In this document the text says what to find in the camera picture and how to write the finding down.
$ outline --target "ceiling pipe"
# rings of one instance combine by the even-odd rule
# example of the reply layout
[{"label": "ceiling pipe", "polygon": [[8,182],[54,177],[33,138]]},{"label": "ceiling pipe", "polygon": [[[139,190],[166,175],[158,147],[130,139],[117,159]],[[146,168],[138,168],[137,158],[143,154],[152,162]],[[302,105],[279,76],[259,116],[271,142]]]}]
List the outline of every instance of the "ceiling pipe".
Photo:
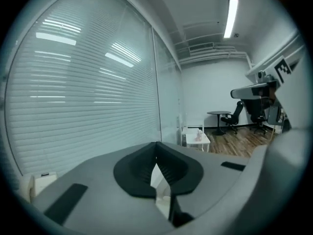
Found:
[{"label": "ceiling pipe", "polygon": [[227,48],[231,48],[231,49],[236,50],[236,48],[235,48],[234,46],[215,46],[214,48],[215,48],[215,49],[227,49]]},{"label": "ceiling pipe", "polygon": [[296,49],[293,53],[291,53],[290,55],[288,55],[285,59],[289,59],[291,58],[293,55],[297,54],[300,50],[302,50],[305,46],[302,45],[301,47],[299,47],[298,49]]},{"label": "ceiling pipe", "polygon": [[[190,56],[198,56],[198,55],[201,55],[201,54],[207,54],[207,53],[215,53],[217,51],[221,51],[219,49],[209,49],[209,50],[201,50],[201,51],[193,51],[190,53]],[[222,51],[237,51],[235,48],[227,48],[227,49],[222,49]]]},{"label": "ceiling pipe", "polygon": [[189,41],[191,41],[191,40],[203,38],[203,37],[211,37],[211,36],[223,35],[223,34],[224,34],[224,33],[214,33],[214,34],[208,34],[208,35],[203,35],[203,36],[199,36],[199,37],[189,38],[189,39],[186,39],[186,40],[184,40],[184,41],[175,43],[174,45],[179,45],[179,44],[182,44],[182,43],[185,43],[185,42],[189,42]]},{"label": "ceiling pipe", "polygon": [[273,59],[277,58],[281,53],[286,50],[288,47],[290,47],[298,38],[300,35],[298,34],[298,31],[295,30],[284,42],[281,46],[276,48],[271,54],[269,54],[267,57],[265,57],[263,60],[261,60],[259,63],[257,63],[252,69],[246,73],[246,76],[253,75],[257,72],[259,72],[262,69],[263,65],[268,64]]},{"label": "ceiling pipe", "polygon": [[248,62],[249,68],[252,69],[252,63],[251,63],[251,59],[249,57],[249,55],[246,53],[246,60]]},{"label": "ceiling pipe", "polygon": [[214,49],[213,47],[208,47],[202,50],[194,50],[194,51],[190,51],[190,56],[193,55],[200,55],[200,54],[206,54],[206,53],[212,53],[212,52],[216,52],[217,49]]},{"label": "ceiling pipe", "polygon": [[245,58],[246,59],[246,57],[247,57],[247,53],[242,52],[242,51],[221,51],[221,52],[197,55],[194,57],[183,58],[183,59],[180,59],[179,62],[181,64],[188,64],[188,63],[194,63],[194,62],[212,60],[212,59],[220,59],[220,58]]}]

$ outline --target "window blind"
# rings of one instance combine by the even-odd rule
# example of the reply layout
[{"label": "window blind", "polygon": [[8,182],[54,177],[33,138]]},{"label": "window blind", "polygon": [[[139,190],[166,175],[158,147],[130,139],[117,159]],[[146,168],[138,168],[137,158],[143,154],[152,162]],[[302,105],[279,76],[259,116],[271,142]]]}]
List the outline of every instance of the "window blind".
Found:
[{"label": "window blind", "polygon": [[5,100],[23,174],[160,141],[152,29],[125,0],[58,0],[21,43]]}]

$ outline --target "black slot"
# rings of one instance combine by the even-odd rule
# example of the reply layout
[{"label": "black slot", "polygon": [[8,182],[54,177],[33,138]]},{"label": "black slot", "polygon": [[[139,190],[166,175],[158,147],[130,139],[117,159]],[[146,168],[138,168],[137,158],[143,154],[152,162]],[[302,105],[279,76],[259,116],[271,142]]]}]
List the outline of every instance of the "black slot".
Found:
[{"label": "black slot", "polygon": [[235,163],[231,163],[231,162],[223,162],[221,164],[221,166],[224,166],[224,167],[227,167],[227,168],[233,169],[233,170],[239,170],[239,171],[243,171],[244,168],[246,167],[245,165],[235,164]]},{"label": "black slot", "polygon": [[44,214],[59,225],[63,225],[73,211],[81,197],[87,190],[81,184],[71,185],[45,212]]}]

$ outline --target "black office chair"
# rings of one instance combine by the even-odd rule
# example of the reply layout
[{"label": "black office chair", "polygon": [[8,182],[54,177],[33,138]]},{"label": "black office chair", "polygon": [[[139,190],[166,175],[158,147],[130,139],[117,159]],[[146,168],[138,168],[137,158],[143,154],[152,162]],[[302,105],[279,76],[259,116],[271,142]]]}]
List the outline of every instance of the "black office chair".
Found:
[{"label": "black office chair", "polygon": [[258,130],[263,131],[263,134],[266,133],[266,127],[262,123],[266,121],[264,117],[264,112],[262,109],[262,103],[261,100],[255,99],[255,100],[243,100],[246,111],[251,115],[250,119],[253,123],[256,123],[256,126],[250,127],[250,130],[255,128],[254,133],[256,133]]},{"label": "black office chair", "polygon": [[250,130],[255,128],[254,133],[256,133],[258,130],[261,130],[261,131],[263,131],[263,134],[265,135],[266,127],[265,127],[265,125],[262,125],[262,123],[264,121],[266,121],[265,118],[262,115],[259,115],[259,116],[257,116],[257,115],[256,116],[252,116],[251,115],[250,119],[251,119],[252,122],[257,124],[256,126],[250,127]]},{"label": "black office chair", "polygon": [[238,124],[239,115],[240,115],[240,112],[243,110],[243,108],[244,108],[244,104],[241,101],[238,101],[234,114],[227,114],[225,117],[221,118],[221,121],[225,122],[226,126],[228,125],[230,129],[235,132],[235,134],[237,134],[237,128],[234,127],[234,125]]}]

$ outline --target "gray surface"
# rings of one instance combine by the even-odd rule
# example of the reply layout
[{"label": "gray surface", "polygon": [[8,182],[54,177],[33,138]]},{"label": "gray surface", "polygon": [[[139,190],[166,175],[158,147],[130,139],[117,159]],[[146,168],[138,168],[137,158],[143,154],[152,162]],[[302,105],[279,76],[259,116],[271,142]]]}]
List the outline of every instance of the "gray surface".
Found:
[{"label": "gray surface", "polygon": [[232,162],[246,165],[249,160],[237,156],[204,153],[170,143],[165,144],[197,160],[204,168],[203,178],[197,188],[191,194],[177,197],[181,210],[191,214],[194,218],[216,204],[233,187],[242,173],[241,171],[223,167],[221,164],[223,162]]},{"label": "gray surface", "polygon": [[231,112],[229,111],[214,111],[214,112],[207,112],[208,114],[211,115],[224,115],[224,114],[230,114]]},{"label": "gray surface", "polygon": [[230,92],[230,95],[232,98],[237,98],[237,99],[260,99],[261,97],[259,95],[253,95],[252,88],[262,88],[262,87],[265,88],[267,86],[268,86],[267,83],[254,84],[254,85],[232,90]]},{"label": "gray surface", "polygon": [[248,201],[259,177],[266,145],[258,146],[236,183],[206,213],[169,235],[231,234],[228,229]]},{"label": "gray surface", "polygon": [[89,159],[44,189],[33,204],[44,212],[73,183],[88,186],[64,227],[84,234],[139,235],[169,232],[174,227],[154,199],[136,198],[116,183],[116,162],[146,144]]},{"label": "gray surface", "polygon": [[228,234],[252,234],[273,220],[297,188],[311,148],[309,130],[291,129],[272,142],[255,189]]}]

